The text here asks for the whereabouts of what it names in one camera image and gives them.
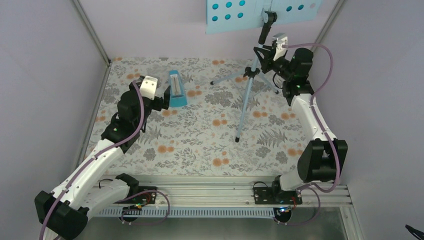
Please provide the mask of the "blue metronome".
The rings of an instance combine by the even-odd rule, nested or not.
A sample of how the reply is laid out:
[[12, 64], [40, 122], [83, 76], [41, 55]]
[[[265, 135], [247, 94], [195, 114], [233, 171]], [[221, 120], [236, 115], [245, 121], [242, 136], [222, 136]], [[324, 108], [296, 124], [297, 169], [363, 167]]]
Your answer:
[[169, 106], [172, 108], [184, 107], [188, 104], [183, 79], [177, 70], [169, 71], [168, 83], [170, 85]]

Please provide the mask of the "light blue music stand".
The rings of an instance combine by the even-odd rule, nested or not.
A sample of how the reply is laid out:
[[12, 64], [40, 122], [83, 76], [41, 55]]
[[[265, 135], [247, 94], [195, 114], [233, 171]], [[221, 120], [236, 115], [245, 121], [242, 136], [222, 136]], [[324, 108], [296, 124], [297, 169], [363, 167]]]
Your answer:
[[[272, 46], [266, 46], [265, 42], [273, 25], [311, 21], [317, 16], [321, 4], [320, 0], [208, 0], [206, 1], [206, 33], [217, 34], [260, 28], [254, 50], [271, 50]], [[211, 81], [211, 85], [217, 85], [239, 75], [248, 77], [235, 142], [240, 141], [254, 79], [262, 79], [275, 94], [279, 93], [279, 90], [266, 79], [265, 71], [260, 69], [276, 60], [276, 57], [263, 59], [255, 55], [252, 64], [244, 70]]]

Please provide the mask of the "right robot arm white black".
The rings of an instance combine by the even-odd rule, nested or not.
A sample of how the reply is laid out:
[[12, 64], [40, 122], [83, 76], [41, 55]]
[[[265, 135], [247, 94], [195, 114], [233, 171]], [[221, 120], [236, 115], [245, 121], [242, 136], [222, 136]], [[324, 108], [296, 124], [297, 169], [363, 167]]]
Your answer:
[[254, 47], [253, 50], [263, 73], [273, 71], [283, 79], [283, 96], [309, 139], [295, 169], [277, 176], [272, 182], [272, 200], [282, 204], [309, 186], [323, 193], [332, 192], [340, 183], [348, 145], [330, 130], [319, 110], [316, 93], [308, 80], [313, 52], [297, 48], [288, 60], [278, 55], [280, 50], [275, 46]]

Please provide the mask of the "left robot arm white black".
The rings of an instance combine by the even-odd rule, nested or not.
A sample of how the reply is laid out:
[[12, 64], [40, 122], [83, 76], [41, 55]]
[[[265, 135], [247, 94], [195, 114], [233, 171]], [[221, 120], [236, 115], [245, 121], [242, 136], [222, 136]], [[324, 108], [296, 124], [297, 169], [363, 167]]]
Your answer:
[[140, 210], [155, 202], [157, 189], [140, 186], [137, 179], [126, 173], [93, 191], [106, 169], [145, 132], [150, 113], [169, 108], [170, 89], [162, 97], [156, 96], [155, 91], [146, 81], [131, 83], [88, 157], [52, 191], [41, 191], [35, 197], [36, 213], [42, 225], [39, 239], [73, 240], [91, 218], [112, 204], [129, 204], [130, 209]]

